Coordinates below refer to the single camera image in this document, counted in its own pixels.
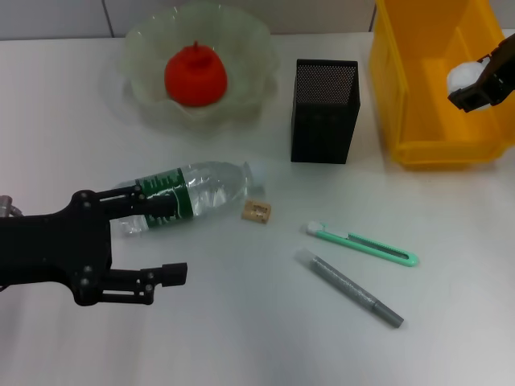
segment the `bottle label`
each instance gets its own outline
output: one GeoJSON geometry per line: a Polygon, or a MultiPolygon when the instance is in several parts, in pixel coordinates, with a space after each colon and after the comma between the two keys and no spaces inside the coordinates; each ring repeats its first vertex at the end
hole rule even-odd
{"type": "Polygon", "coordinates": [[[143,193],[148,199],[159,195],[175,195],[177,198],[177,210],[174,216],[153,217],[145,215],[148,228],[155,228],[168,224],[171,221],[190,219],[193,217],[192,202],[187,193],[183,172],[180,169],[174,169],[158,175],[138,179],[136,183],[142,187],[143,193]]]}

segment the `bottle cap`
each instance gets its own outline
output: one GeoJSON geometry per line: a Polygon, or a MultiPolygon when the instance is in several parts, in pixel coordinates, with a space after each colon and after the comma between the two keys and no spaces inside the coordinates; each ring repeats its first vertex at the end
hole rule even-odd
{"type": "Polygon", "coordinates": [[[195,41],[168,61],[164,83],[171,99],[200,107],[222,98],[227,90],[227,74],[218,55],[195,41]]]}
{"type": "Polygon", "coordinates": [[[264,187],[266,181],[266,168],[259,162],[247,162],[250,174],[252,175],[253,187],[264,187]]]}

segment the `table surface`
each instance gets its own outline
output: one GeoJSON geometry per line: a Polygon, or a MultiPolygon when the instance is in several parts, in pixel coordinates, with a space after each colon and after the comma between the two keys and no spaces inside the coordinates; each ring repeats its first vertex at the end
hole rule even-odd
{"type": "Polygon", "coordinates": [[[219,215],[113,240],[113,267],[186,261],[152,306],[79,307],[55,283],[0,295],[0,384],[513,385],[515,151],[462,172],[412,173],[381,148],[372,34],[275,36],[274,96],[210,132],[150,125],[114,71],[120,39],[1,42],[0,189],[26,214],[83,188],[199,161],[263,162],[264,226],[219,215]],[[358,60],[347,165],[292,164],[298,58],[358,60]],[[302,234],[324,220],[420,257],[406,268],[302,234]],[[406,320],[395,330],[301,266],[309,248],[406,320]]]}

